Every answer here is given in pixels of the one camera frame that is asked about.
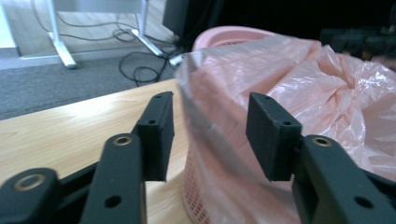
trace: white table leg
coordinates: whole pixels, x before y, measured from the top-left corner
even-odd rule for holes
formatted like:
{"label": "white table leg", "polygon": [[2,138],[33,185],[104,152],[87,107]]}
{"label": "white table leg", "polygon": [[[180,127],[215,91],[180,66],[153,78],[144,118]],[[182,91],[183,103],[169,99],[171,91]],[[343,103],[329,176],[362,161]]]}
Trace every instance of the white table leg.
{"label": "white table leg", "polygon": [[52,28],[52,32],[49,32],[49,37],[52,40],[52,44],[55,47],[56,51],[58,51],[58,54],[61,57],[62,62],[64,62],[64,65],[67,68],[76,68],[76,62],[73,60],[69,50],[59,36],[58,22],[56,18],[55,6],[53,5],[53,0],[47,0],[47,4],[49,7],[49,19]]}
{"label": "white table leg", "polygon": [[162,56],[163,52],[160,49],[158,49],[153,43],[151,43],[151,41],[145,36],[148,10],[149,10],[149,0],[142,0],[142,10],[140,12],[138,29],[132,29],[132,34],[134,34],[155,55]]}

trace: black object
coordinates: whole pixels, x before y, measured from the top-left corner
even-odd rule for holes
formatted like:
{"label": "black object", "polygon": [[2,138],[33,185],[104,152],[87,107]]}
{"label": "black object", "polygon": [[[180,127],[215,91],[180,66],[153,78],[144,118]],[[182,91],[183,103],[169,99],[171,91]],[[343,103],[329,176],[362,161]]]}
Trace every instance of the black object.
{"label": "black object", "polygon": [[247,138],[269,180],[294,174],[303,223],[396,223],[396,183],[361,170],[331,138],[302,137],[301,124],[271,97],[250,94]]}
{"label": "black object", "polygon": [[11,177],[0,188],[0,223],[146,223],[145,181],[166,180],[172,95],[155,95],[132,133],[106,141],[96,164],[60,181],[48,168]]}
{"label": "black object", "polygon": [[324,28],[319,41],[330,45],[335,52],[349,53],[363,60],[373,56],[396,58],[396,3],[392,5],[387,26],[358,26],[357,28]]}
{"label": "black object", "polygon": [[388,25],[393,3],[394,0],[167,0],[163,25],[182,41],[190,42],[202,31],[222,25],[318,39],[321,30],[328,27]]}

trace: pink basket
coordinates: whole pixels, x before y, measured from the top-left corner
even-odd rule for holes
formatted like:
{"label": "pink basket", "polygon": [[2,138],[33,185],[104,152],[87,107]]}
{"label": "pink basket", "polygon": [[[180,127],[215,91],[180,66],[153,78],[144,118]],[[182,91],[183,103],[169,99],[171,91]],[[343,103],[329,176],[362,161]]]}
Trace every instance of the pink basket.
{"label": "pink basket", "polygon": [[[220,26],[201,33],[194,42],[193,50],[239,44],[254,39],[262,39],[274,33],[264,30],[241,27]],[[187,213],[193,223],[209,224],[210,219],[206,214],[204,202],[199,194],[199,185],[195,177],[195,161],[189,150],[183,177],[183,202]]]}
{"label": "pink basket", "polygon": [[239,44],[270,35],[274,33],[243,26],[219,26],[201,33],[195,40],[192,50]]}

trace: floor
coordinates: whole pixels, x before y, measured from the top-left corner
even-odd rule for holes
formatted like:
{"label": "floor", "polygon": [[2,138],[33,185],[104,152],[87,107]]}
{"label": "floor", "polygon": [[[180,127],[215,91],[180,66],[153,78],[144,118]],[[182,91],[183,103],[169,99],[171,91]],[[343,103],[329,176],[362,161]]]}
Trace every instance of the floor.
{"label": "floor", "polygon": [[[157,39],[173,41],[173,33],[162,25],[164,7],[165,0],[149,1],[146,34],[155,36]],[[2,32],[0,70],[62,62],[50,42],[48,33],[40,27],[41,22],[45,28],[50,28],[46,1],[1,0],[0,9],[0,28]],[[61,33],[87,39],[111,36],[119,27],[115,24],[94,27],[80,26],[104,22],[114,23],[114,21],[132,26],[137,25],[136,15],[133,13],[59,13]],[[125,25],[120,25],[120,28],[130,29]],[[14,44],[9,42],[9,39],[4,41],[3,37],[7,36],[3,35],[5,33],[12,34],[9,39],[14,40]],[[129,35],[120,35],[120,38],[133,39]],[[106,41],[87,41],[63,36],[63,41],[76,61],[120,57],[131,50],[144,48],[138,40],[123,42],[116,38]]]}

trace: table surface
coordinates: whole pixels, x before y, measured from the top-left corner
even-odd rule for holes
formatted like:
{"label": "table surface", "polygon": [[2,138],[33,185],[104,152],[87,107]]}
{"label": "table surface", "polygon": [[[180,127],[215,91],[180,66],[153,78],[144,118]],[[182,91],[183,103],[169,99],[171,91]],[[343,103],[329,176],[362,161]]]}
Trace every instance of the table surface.
{"label": "table surface", "polygon": [[174,93],[175,138],[167,182],[147,183],[148,223],[191,223],[182,202],[188,137],[174,79],[1,120],[0,184],[30,168],[49,167],[63,178],[98,161],[105,141],[129,133],[163,91]]}

